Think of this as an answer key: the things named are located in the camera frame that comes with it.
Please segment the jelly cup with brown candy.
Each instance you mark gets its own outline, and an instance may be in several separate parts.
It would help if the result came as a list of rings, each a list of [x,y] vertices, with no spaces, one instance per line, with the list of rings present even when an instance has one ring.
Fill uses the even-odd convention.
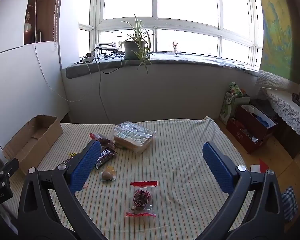
[[[116,179],[116,171],[112,166],[107,166],[101,173],[102,181],[114,181]]]

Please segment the Chinese-label Snickers bar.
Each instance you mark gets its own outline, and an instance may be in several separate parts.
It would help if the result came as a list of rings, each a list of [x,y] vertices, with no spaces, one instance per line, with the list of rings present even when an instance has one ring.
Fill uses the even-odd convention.
[[[104,165],[107,161],[110,159],[116,157],[117,152],[111,148],[105,148],[101,154],[100,157],[97,160],[97,163],[95,164],[95,168],[98,170],[102,165]]]

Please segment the red-edged clear snack bag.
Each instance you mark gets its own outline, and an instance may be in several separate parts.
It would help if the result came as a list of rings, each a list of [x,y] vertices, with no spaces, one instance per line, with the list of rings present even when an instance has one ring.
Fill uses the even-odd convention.
[[[133,181],[130,186],[133,189],[132,204],[126,217],[156,217],[153,207],[153,198],[158,181]]]

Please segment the clear-wrapped cracker pack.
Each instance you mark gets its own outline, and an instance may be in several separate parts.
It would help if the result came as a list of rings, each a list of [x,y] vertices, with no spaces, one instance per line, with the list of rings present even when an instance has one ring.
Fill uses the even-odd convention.
[[[156,131],[130,121],[125,121],[113,129],[115,145],[131,150],[136,154],[143,153],[156,135]]]

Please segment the blue checked cloth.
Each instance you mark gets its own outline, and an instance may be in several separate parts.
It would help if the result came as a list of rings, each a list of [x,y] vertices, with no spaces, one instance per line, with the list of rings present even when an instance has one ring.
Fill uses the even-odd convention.
[[[291,222],[298,213],[298,203],[292,186],[281,194],[285,223]]]

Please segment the brown cardboard box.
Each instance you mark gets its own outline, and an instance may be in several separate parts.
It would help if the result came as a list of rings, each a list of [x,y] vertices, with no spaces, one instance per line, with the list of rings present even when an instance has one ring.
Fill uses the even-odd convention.
[[[19,169],[27,174],[37,168],[50,148],[62,135],[57,117],[38,115],[27,122],[4,147],[4,156],[19,161]]]

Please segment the dark red storage box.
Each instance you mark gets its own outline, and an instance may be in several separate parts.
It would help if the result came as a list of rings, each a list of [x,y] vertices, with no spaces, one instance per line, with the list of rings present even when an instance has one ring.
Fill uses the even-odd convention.
[[[226,129],[251,154],[264,145],[277,128],[277,123],[253,105],[240,105]]]

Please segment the white lace cloth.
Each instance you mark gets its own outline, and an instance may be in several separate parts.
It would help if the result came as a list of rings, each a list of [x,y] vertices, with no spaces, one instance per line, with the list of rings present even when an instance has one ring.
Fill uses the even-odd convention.
[[[293,102],[292,94],[273,88],[262,87],[258,93],[259,97],[266,98],[276,114],[300,135],[300,107]]]

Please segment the striped table cloth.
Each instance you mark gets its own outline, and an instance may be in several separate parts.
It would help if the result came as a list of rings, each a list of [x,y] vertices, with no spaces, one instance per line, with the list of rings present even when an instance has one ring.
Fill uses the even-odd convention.
[[[203,158],[203,145],[214,142],[236,165],[244,161],[209,117],[148,121],[142,126],[155,131],[146,150],[117,150],[108,163],[116,179],[102,181],[101,172],[93,170],[76,197],[108,239],[195,239],[227,199]],[[154,216],[128,217],[131,182],[154,180]]]

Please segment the green printed gift bag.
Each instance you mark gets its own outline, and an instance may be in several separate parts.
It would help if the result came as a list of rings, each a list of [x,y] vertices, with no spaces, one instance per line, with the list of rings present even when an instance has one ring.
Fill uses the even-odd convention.
[[[225,93],[219,119],[223,124],[235,115],[236,108],[240,105],[248,105],[250,96],[235,82],[229,84],[229,90]]]

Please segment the power strip with adapters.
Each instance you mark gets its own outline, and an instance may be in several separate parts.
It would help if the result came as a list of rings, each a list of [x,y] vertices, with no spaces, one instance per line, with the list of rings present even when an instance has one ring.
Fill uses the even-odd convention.
[[[80,58],[80,61],[83,63],[91,63],[93,61],[96,61],[98,58],[98,51],[94,50],[89,53],[87,53],[85,56]]]

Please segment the colourful map poster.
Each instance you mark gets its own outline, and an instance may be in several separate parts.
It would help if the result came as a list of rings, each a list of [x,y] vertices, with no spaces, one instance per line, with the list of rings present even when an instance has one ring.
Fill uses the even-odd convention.
[[[257,84],[295,90],[300,84],[300,15],[296,0],[261,0],[263,48]]]

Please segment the small deer figurine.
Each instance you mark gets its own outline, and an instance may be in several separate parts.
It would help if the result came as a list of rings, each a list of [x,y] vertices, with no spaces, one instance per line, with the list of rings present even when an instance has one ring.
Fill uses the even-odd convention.
[[[173,41],[172,45],[173,45],[173,53],[175,55],[181,54],[181,52],[178,51],[178,43],[176,41]]]

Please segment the potted spider plant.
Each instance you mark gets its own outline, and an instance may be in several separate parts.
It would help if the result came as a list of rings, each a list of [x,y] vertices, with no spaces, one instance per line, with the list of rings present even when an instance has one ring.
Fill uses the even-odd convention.
[[[121,42],[120,45],[124,45],[125,60],[137,60],[139,66],[143,66],[148,74],[148,65],[152,64],[151,55],[152,43],[151,34],[143,26],[142,20],[134,15],[134,24],[128,21],[123,21],[128,24],[133,33],[127,34],[128,38]]]

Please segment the wooden wall shelf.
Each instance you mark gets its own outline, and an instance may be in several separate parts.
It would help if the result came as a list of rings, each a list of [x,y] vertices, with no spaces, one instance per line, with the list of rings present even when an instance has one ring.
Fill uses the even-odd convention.
[[[29,0],[27,4],[24,44],[56,40],[57,0]]]

